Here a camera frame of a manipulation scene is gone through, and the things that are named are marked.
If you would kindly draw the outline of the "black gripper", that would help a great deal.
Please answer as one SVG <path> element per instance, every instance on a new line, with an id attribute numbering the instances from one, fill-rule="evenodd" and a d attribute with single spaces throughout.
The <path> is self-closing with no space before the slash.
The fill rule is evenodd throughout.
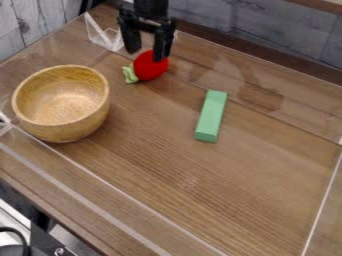
<path id="1" fill-rule="evenodd" d="M 117 23 L 125 50 L 133 54 L 141 48 L 140 31 L 153 33 L 153 61 L 170 53 L 176 21 L 168 16 L 168 0 L 117 0 Z"/>

